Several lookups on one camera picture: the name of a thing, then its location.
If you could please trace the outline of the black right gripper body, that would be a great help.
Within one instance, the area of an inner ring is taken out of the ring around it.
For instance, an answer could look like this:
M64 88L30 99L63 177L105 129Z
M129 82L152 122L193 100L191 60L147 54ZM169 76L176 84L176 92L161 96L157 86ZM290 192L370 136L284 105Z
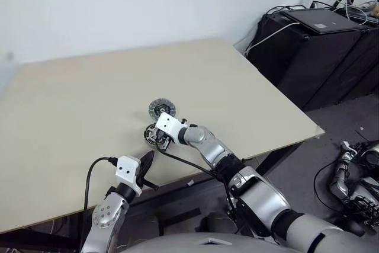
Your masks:
M156 129L155 137L156 137L156 140L155 140L156 149L167 150L172 139L165 132L159 129Z

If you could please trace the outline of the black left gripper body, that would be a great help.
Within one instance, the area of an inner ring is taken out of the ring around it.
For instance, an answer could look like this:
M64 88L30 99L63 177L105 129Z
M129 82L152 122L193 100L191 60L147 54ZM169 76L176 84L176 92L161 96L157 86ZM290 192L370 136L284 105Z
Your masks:
M154 191L157 191L158 190L158 186L150 181L148 181L147 179L145 179L145 175L140 175L140 169L139 169L139 173L136 177L136 183L137 185L142 189L144 186L146 187L149 187L151 189L153 189Z

